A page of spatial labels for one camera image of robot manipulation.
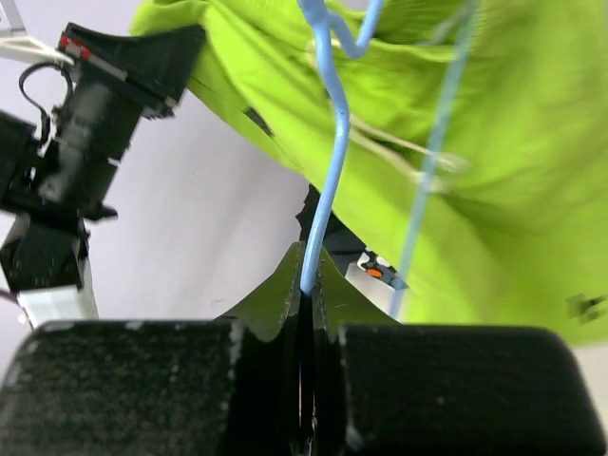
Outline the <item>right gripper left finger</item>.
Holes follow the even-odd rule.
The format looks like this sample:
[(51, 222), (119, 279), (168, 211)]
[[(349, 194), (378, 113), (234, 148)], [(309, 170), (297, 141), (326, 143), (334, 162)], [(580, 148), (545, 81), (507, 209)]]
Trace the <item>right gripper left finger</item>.
[(212, 321), (43, 325), (1, 385), (2, 453), (296, 454), (302, 257)]

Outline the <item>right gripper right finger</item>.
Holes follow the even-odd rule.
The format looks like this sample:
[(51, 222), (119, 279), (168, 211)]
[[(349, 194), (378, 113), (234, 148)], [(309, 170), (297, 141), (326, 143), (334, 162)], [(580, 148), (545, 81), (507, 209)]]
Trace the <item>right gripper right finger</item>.
[(319, 455), (599, 453), (599, 416), (553, 332), (399, 324), (328, 255), (313, 321)]

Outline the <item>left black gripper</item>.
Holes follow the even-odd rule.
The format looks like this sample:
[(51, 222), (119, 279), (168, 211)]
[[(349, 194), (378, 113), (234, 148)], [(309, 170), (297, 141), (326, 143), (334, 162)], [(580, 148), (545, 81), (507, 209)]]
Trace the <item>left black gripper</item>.
[(171, 117), (205, 41), (199, 25), (144, 36), (114, 36), (70, 23), (59, 50), (78, 83), (101, 83), (142, 107), (146, 119)]

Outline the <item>lime green shorts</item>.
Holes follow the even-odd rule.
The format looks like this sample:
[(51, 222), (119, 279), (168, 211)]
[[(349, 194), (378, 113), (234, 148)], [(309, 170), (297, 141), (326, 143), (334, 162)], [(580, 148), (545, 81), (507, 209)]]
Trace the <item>lime green shorts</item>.
[[(195, 96), (311, 184), (333, 148), (330, 99), (296, 1), (145, 1), (134, 35), (198, 24)], [(366, 53), (333, 61), (351, 138), (337, 217), (402, 258), (428, 150), (442, 159), (400, 318), (607, 338), (607, 5), (388, 1)]]

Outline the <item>camouflage patterned shorts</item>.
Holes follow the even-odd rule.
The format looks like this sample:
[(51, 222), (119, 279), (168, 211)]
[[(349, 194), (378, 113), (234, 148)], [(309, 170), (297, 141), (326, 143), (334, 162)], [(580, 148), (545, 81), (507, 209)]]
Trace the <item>camouflage patterned shorts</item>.
[(368, 276), (379, 280), (395, 291), (405, 290), (408, 287), (397, 271), (383, 257), (369, 249), (362, 252), (356, 264)]

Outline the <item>black shorts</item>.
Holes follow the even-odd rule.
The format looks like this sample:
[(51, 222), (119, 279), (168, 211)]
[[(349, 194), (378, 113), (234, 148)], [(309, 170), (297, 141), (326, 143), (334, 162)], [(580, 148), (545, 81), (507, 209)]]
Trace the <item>black shorts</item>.
[[(300, 226), (300, 240), (307, 240), (309, 237), (319, 197), (317, 189), (310, 184), (302, 209), (295, 216)], [(365, 249), (365, 244), (334, 213), (329, 216), (323, 236), (323, 246), (343, 276)]]

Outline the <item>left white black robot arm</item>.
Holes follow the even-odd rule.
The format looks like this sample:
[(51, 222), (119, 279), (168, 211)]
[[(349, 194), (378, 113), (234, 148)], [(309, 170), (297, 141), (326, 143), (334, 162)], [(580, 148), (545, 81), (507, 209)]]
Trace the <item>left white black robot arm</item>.
[(199, 25), (126, 37), (69, 24), (56, 48), (2, 42), (28, 73), (53, 68), (66, 82), (39, 124), (1, 116), (1, 208), (15, 216), (1, 268), (31, 327), (97, 317), (86, 223), (116, 217), (104, 200), (133, 133), (174, 113), (204, 40)]

